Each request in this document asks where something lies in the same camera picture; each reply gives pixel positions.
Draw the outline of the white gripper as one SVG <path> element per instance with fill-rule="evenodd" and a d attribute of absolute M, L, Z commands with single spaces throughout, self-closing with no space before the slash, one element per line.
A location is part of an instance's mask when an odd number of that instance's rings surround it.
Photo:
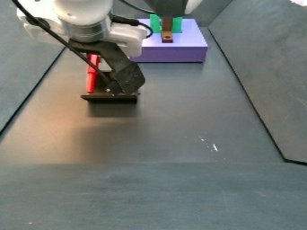
<path fill-rule="evenodd" d="M 113 0 L 17 0 L 26 12 L 64 40 L 113 42 L 128 57 L 141 54 L 147 29 L 113 21 Z"/>

